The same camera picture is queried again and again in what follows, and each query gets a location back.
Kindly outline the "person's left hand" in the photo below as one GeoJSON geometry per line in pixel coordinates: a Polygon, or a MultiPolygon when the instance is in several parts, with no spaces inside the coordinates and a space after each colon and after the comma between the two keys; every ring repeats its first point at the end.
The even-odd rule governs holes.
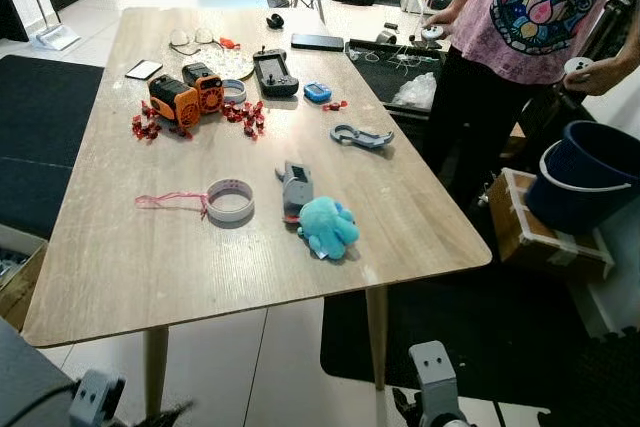
{"type": "Polygon", "coordinates": [[[639,49],[622,49],[616,57],[604,58],[579,71],[577,87],[588,95],[604,95],[639,66],[639,49]]]}

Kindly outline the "person's right hand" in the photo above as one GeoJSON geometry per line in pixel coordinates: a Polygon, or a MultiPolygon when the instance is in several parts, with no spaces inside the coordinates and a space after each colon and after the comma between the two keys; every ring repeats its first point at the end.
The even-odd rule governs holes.
{"type": "Polygon", "coordinates": [[[454,42],[467,44],[475,37],[477,29],[483,20],[483,12],[479,7],[472,5],[451,6],[430,16],[429,26],[439,26],[445,33],[445,38],[451,38],[454,42]]]}

